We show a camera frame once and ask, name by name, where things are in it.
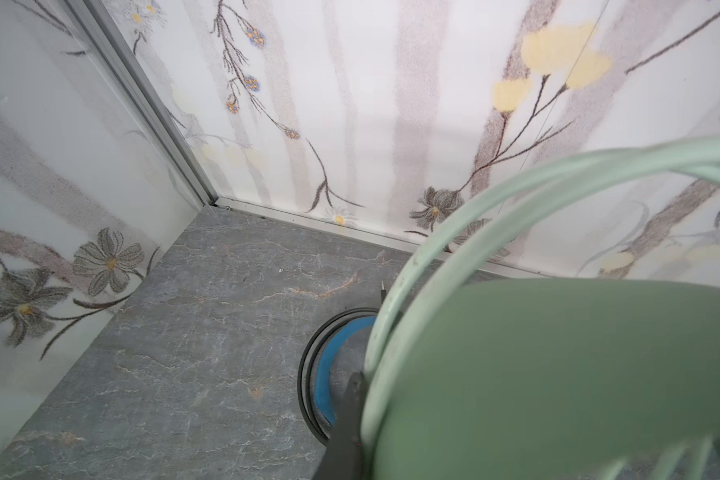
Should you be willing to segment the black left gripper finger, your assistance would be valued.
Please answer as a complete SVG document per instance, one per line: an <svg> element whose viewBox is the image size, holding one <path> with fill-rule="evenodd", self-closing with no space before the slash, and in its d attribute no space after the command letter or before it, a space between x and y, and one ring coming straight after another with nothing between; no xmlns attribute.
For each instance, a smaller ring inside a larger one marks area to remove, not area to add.
<svg viewBox="0 0 720 480"><path fill-rule="evenodd" d="M353 373L342 398L336 423L314 480L364 479L365 461L360 426L367 381L361 372Z"/></svg>

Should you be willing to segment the black blue headphones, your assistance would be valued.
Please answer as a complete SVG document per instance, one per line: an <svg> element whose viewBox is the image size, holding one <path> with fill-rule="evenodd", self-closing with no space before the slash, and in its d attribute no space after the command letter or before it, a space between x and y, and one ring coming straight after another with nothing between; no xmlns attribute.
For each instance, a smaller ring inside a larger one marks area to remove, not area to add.
<svg viewBox="0 0 720 480"><path fill-rule="evenodd" d="M374 325L378 312L378 308L357 307L332 316L302 351L297 368L298 406L307 428L323 446L337 420L331 387L336 357L355 334Z"/></svg>

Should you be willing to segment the mint green headphones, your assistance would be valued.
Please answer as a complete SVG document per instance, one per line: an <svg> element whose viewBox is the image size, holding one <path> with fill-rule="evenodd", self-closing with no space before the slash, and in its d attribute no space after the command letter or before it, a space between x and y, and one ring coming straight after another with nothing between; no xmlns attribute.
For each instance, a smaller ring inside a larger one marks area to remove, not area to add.
<svg viewBox="0 0 720 480"><path fill-rule="evenodd" d="M720 135L526 171L454 213L410 258L366 352L373 479L665 479L720 457L720 288L661 281L471 283L502 246L610 187L664 172L720 186Z"/></svg>

